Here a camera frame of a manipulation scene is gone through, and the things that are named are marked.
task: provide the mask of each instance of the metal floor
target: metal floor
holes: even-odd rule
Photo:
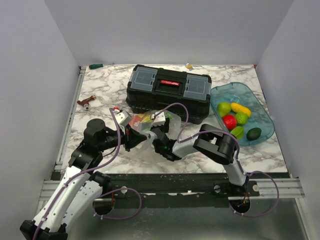
[[[248,213],[268,210],[275,200],[253,200]],[[114,209],[124,217],[134,209]],[[294,199],[281,199],[274,212],[240,217],[229,208],[144,208],[128,220],[100,220],[88,208],[71,228],[68,240],[307,240]]]

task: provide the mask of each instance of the plastic fruit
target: plastic fruit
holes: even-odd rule
[[[236,102],[231,103],[231,110],[234,111],[235,113],[247,114],[249,118],[251,117],[250,109],[240,105],[239,103],[236,103]]]
[[[235,118],[235,116],[232,115],[227,115],[224,116],[222,118],[224,125],[226,126],[226,128],[231,131],[232,129],[234,129],[237,126],[237,120]]]
[[[217,109],[220,117],[223,118],[225,115],[231,112],[231,105],[228,102],[221,102],[219,103]]]
[[[245,129],[242,126],[236,126],[230,133],[240,140],[244,136]]]
[[[250,129],[246,134],[246,139],[249,141],[257,140],[261,135],[261,128],[255,127]]]
[[[236,119],[236,122],[239,124],[239,125],[245,125],[246,122],[248,121],[248,115],[243,113],[243,112],[238,112],[236,115],[235,115],[235,119]]]

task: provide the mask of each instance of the brown pipe fitting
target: brown pipe fitting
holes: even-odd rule
[[[88,97],[82,101],[78,100],[76,103],[81,105],[83,108],[85,108],[86,110],[89,109],[89,102],[90,101],[93,101],[96,99],[96,96],[91,96],[91,97]]]

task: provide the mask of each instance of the toolbox lid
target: toolbox lid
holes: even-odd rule
[[[151,92],[157,72],[154,68],[138,66],[131,74],[131,88]]]
[[[189,99],[206,100],[207,94],[210,95],[211,82],[205,76],[190,75],[186,76],[186,85],[183,97]]]

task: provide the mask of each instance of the teal plastic basket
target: teal plastic basket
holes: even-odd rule
[[[222,129],[226,132],[229,132],[229,130],[218,113],[219,103],[238,103],[250,109],[252,115],[249,117],[246,124],[242,126],[244,128],[244,135],[239,140],[241,146],[260,144],[270,138],[275,132],[274,122],[271,120],[264,107],[251,89],[241,82],[231,82],[223,86],[212,88],[210,103]],[[258,139],[249,141],[247,140],[247,132],[253,128],[260,128],[261,135]]]

